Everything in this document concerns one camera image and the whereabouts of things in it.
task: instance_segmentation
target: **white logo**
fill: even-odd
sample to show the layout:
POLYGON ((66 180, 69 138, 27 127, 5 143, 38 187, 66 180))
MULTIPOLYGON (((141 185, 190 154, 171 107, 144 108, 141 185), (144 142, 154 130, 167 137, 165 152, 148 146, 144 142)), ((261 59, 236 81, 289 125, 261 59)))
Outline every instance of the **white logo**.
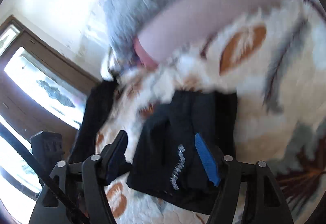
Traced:
POLYGON ((183 152, 185 151, 185 147, 180 144, 178 146, 178 156, 180 158, 179 163, 175 166, 173 172, 172 172, 172 176, 170 177, 170 182, 172 184, 172 187, 174 190, 179 190, 179 187, 177 185, 177 180, 179 177, 179 173, 181 172, 181 170, 183 169, 184 165, 185 165, 185 158, 183 156, 183 152))

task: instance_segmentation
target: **floral blanket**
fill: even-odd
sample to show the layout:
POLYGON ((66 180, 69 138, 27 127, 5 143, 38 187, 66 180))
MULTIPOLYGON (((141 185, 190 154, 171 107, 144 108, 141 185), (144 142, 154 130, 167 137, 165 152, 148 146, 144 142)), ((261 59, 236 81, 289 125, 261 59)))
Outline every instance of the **floral blanket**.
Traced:
MULTIPOLYGON (((236 91, 237 160, 266 161, 295 223, 305 223, 326 191, 325 21, 317 0, 284 0, 243 14, 208 39, 182 47, 155 71, 126 73, 98 134, 97 152, 125 130, 126 158, 132 161, 144 120, 157 104, 169 103, 175 90, 236 91)), ((128 188, 126 178, 106 190, 117 223, 208 220, 128 188)), ((241 190, 234 223, 240 223, 244 194, 241 190)))

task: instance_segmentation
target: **black cable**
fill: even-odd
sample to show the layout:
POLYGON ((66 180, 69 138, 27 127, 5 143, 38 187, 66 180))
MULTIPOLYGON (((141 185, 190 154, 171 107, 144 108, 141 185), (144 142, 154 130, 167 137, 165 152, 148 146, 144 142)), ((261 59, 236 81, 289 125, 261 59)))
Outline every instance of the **black cable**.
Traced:
POLYGON ((76 217, 78 217, 84 224, 90 224, 83 212, 66 196, 66 194, 58 187, 53 179, 45 172, 35 157, 25 148, 25 146, 9 131, 4 125, 0 123, 0 135, 7 141, 20 156, 28 163, 34 170, 43 183, 52 191, 59 201, 76 217))

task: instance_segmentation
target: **silver screw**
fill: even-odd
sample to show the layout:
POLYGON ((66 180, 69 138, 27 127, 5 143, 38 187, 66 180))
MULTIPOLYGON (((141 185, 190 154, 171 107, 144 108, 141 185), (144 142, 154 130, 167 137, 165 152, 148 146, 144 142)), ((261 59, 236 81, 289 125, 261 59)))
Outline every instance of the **silver screw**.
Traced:
POLYGON ((231 162, 233 161, 233 157, 231 155, 225 155, 224 160, 226 160, 227 162, 231 162))
POLYGON ((57 165, 58 165, 58 167, 64 167, 65 165, 66 165, 66 162, 65 161, 59 161, 58 163, 57 163, 57 165))
POLYGON ((258 165, 259 165, 260 167, 266 167, 266 162, 259 161, 259 162, 258 162, 258 165))
POLYGON ((97 161, 97 160, 100 159, 100 157, 101 157, 101 156, 100 156, 99 154, 94 154, 94 155, 91 156, 91 160, 92 160, 92 161, 97 161))

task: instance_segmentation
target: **wall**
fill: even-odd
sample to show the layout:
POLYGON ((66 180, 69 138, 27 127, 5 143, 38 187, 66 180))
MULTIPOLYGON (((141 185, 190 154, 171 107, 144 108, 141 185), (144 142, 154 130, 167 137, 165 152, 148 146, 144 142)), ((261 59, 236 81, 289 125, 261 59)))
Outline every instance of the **wall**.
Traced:
POLYGON ((93 76, 100 78, 100 63, 106 47, 82 43, 90 10, 95 0, 4 0, 0 23, 10 15, 93 76))

